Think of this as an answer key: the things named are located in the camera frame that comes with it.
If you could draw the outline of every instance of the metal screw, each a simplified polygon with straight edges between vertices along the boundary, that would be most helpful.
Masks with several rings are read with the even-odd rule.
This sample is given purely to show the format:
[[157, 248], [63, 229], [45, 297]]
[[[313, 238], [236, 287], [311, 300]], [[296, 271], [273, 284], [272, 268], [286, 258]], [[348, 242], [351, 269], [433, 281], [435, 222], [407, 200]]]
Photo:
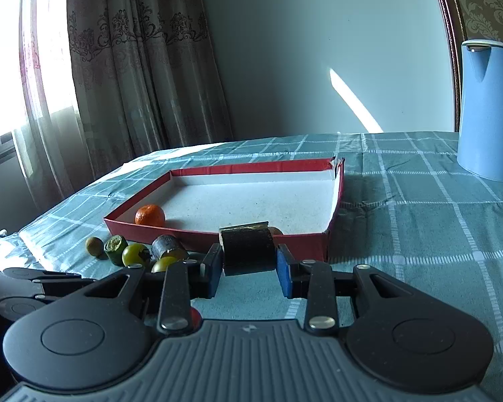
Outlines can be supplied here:
[[330, 316], [315, 316], [310, 319], [310, 327], [314, 330], [328, 330], [335, 325], [335, 319]]
[[172, 316], [160, 322], [160, 326], [168, 331], [178, 331], [185, 329], [188, 321], [184, 317]]

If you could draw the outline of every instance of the dark cylinder piece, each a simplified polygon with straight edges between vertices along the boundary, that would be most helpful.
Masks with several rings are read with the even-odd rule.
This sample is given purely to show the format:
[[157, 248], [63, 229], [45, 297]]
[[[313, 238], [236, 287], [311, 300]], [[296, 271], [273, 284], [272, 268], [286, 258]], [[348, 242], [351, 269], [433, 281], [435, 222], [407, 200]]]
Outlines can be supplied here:
[[276, 269], [276, 246], [268, 222], [220, 228], [219, 237], [226, 276]]
[[154, 240], [151, 245], [151, 253], [156, 259], [170, 255], [177, 260], [186, 260], [188, 258], [188, 252], [186, 252], [181, 243], [169, 234], [158, 236]]

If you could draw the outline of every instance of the kettle lid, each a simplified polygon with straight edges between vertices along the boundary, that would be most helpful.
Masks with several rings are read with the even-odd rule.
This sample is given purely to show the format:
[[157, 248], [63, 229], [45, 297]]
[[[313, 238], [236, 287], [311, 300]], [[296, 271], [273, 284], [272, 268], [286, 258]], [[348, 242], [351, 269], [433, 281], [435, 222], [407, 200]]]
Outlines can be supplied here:
[[464, 45], [490, 45], [492, 47], [503, 48], [503, 42], [492, 41], [490, 39], [469, 39], [467, 41], [462, 42], [462, 46]]

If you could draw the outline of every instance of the table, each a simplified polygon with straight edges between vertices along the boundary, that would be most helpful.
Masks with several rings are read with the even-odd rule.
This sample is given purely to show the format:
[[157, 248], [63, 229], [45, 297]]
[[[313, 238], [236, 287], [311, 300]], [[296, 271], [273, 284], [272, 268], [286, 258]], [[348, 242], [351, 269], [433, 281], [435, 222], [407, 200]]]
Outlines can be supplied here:
[[[323, 134], [157, 151], [135, 159], [0, 240], [0, 270], [24, 266], [103, 278], [117, 270], [84, 251], [110, 236], [102, 218], [169, 169], [301, 158], [346, 158], [345, 187], [329, 248], [334, 270], [368, 263], [472, 314], [495, 341], [483, 388], [503, 400], [503, 183], [456, 162], [457, 134]], [[275, 272], [222, 278], [204, 318], [303, 319]], [[350, 324], [346, 298], [339, 318]]]

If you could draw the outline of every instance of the sunlight patch on wall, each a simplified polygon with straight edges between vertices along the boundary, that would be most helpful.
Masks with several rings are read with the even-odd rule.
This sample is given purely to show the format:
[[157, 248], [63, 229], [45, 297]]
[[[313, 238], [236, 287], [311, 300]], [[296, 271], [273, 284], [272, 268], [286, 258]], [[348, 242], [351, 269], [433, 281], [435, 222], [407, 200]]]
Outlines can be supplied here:
[[339, 96], [345, 101], [348, 107], [352, 109], [354, 115], [356, 115], [356, 117], [363, 124], [363, 127], [365, 127], [365, 129], [369, 133], [384, 132], [380, 125], [378, 125], [376, 120], [373, 118], [373, 115], [369, 113], [369, 111], [361, 103], [358, 97], [354, 95], [354, 92], [350, 90], [346, 83], [333, 69], [330, 69], [330, 80], [332, 87], [337, 93], [339, 93]]

